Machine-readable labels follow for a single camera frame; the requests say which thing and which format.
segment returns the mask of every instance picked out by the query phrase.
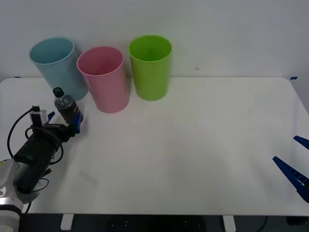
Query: blue clamp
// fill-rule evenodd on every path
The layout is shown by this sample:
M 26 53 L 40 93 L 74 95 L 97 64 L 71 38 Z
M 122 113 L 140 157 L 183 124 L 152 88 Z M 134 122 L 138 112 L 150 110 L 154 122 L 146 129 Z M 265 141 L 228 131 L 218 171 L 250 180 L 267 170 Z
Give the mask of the blue clamp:
M 49 122 L 50 122 L 50 120 L 52 120 L 53 116 L 55 116 L 55 112 L 54 111 L 47 115 Z
M 304 139 L 299 136 L 295 136 L 294 140 L 299 142 L 305 148 L 309 150 L 309 140 Z M 283 162 L 277 156 L 273 158 L 276 165 L 280 168 L 283 174 L 288 178 L 288 180 L 292 183 L 292 185 L 296 188 L 298 194 L 309 203 L 309 179 L 302 175 L 300 172 Z

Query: water bottle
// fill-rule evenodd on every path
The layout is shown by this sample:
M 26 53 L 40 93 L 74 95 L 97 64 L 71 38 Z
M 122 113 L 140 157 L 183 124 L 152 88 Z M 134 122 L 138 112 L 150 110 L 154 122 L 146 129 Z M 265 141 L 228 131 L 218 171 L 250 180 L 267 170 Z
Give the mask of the water bottle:
M 60 87 L 53 89 L 55 95 L 54 105 L 64 118 L 66 123 L 70 124 L 80 113 L 80 110 L 74 101 L 74 99 L 68 95 L 64 94 L 63 90 Z

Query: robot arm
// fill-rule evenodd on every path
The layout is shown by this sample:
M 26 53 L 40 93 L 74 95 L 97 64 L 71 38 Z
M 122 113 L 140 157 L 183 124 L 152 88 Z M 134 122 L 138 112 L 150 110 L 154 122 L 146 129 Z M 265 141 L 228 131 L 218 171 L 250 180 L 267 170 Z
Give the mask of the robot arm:
M 38 106 L 32 107 L 30 117 L 33 124 L 26 130 L 28 140 L 12 159 L 0 162 L 0 229 L 7 226 L 11 228 L 8 231 L 18 230 L 19 215 L 24 204 L 32 202 L 39 195 L 39 191 L 34 190 L 37 183 L 51 172 L 51 164 L 62 159 L 62 143 L 80 132 L 80 114 L 68 126 L 49 124 L 46 111 L 41 111 Z M 33 131 L 30 137 L 27 136 L 28 130 Z M 52 162 L 59 148 L 61 157 Z

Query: black cable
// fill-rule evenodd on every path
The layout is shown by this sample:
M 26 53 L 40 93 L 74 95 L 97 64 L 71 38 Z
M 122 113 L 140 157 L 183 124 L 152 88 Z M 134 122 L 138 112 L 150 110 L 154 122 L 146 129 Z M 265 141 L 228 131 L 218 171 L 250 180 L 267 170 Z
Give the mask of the black cable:
M 62 142 L 57 138 L 57 136 L 55 136 L 49 130 L 44 129 L 42 127 L 29 127 L 29 128 L 27 128 L 27 130 L 25 131 L 25 136 L 27 137 L 28 136 L 28 131 L 29 130 L 33 130 L 33 129 L 36 129 L 36 130 L 39 130 L 39 131 L 43 131 L 43 132 L 49 134 L 50 136 L 52 136 L 52 138 L 54 138 L 57 142 L 59 142 L 59 146 L 60 146 L 60 149 L 61 149 L 60 158 L 58 160 L 56 160 L 55 162 L 51 162 L 49 165 L 53 165 L 53 164 L 56 164 L 56 163 L 60 162 L 60 160 L 62 160 L 62 158 L 63 158 L 63 153 L 64 153 L 63 147 L 62 147 Z
M 48 179 L 46 179 L 46 178 L 41 178 L 40 180 L 46 180 L 46 181 L 47 181 L 47 184 L 46 184 L 43 188 L 40 188 L 40 189 L 34 190 L 34 191 L 32 191 L 32 192 L 39 192 L 39 191 L 41 191 L 41 190 L 45 189 L 45 188 L 48 186 L 48 184 L 49 184 L 49 180 L 48 180 Z
M 30 207 L 31 207 L 31 203 L 32 203 L 32 202 L 29 202 L 28 207 L 27 207 L 27 209 L 26 209 L 26 211 L 25 211 L 25 214 L 27 214 L 27 213 L 29 212 L 29 209 L 30 209 Z
M 261 232 L 264 229 L 264 227 L 266 226 L 267 220 L 268 220 L 268 216 L 265 217 L 265 220 L 262 226 L 256 232 Z
M 6 144 L 7 144 L 7 147 L 8 147 L 9 154 L 10 154 L 10 156 L 11 156 L 12 159 L 13 159 L 14 155 L 13 155 L 13 153 L 12 153 L 12 151 L 11 151 L 10 139 L 11 139 L 13 130 L 14 130 L 15 126 L 17 125 L 17 123 L 18 123 L 24 116 L 26 116 L 27 114 L 29 114 L 31 111 L 32 111 L 32 108 L 29 109 L 27 112 L 23 113 L 22 116 L 20 116 L 20 117 L 15 121 L 15 123 L 12 125 L 12 128 L 11 128 L 11 130 L 10 130 L 10 132 L 9 132 L 8 139 L 7 139 Z

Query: cup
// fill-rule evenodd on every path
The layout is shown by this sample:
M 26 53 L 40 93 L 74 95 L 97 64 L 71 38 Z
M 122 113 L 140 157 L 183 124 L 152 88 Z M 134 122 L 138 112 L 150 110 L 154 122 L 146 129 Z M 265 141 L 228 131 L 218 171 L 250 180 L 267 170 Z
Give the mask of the cup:
M 129 47 L 137 95 L 148 101 L 164 97 L 169 87 L 171 43 L 158 35 L 145 35 Z
M 76 67 L 77 58 L 74 44 L 65 38 L 41 41 L 30 51 L 30 59 L 50 88 L 60 87 L 76 101 L 88 92 L 85 81 Z
M 100 111 L 116 113 L 129 103 L 124 57 L 113 47 L 94 47 L 77 60 L 89 91 Z

